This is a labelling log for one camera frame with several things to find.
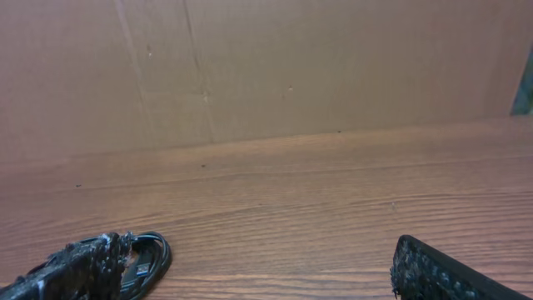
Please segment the brown cardboard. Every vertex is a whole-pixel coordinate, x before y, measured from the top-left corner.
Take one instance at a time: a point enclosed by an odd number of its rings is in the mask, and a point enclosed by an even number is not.
[[[0,162],[509,114],[516,0],[0,2]]]

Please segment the black textured object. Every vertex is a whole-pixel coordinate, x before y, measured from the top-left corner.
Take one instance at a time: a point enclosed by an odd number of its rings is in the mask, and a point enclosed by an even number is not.
[[[111,232],[68,244],[26,277],[0,290],[0,300],[117,300],[132,235]]]
[[[408,235],[398,240],[391,281],[402,300],[531,300]]]

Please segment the wooden surface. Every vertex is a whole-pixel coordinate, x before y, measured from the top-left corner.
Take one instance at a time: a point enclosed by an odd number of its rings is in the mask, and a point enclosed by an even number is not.
[[[151,299],[393,299],[408,233],[533,297],[532,118],[0,166],[0,283],[155,230],[174,262]]]
[[[0,163],[508,116],[531,0],[2,0]]]

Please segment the black object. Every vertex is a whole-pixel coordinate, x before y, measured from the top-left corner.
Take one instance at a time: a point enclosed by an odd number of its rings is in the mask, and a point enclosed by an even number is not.
[[[398,240],[391,281],[402,300],[531,300],[408,235]]]
[[[139,252],[139,259],[128,271],[142,272],[121,281],[132,248]],[[0,289],[0,300],[138,300],[165,274],[171,262],[170,246],[159,233],[119,236],[111,232],[68,244],[26,277]]]

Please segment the wooden table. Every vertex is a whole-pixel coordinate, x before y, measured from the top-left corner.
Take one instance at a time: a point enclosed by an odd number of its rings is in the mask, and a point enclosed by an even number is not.
[[[0,167],[0,283],[67,242],[155,230],[151,299],[393,299],[414,235],[533,298],[533,118]]]

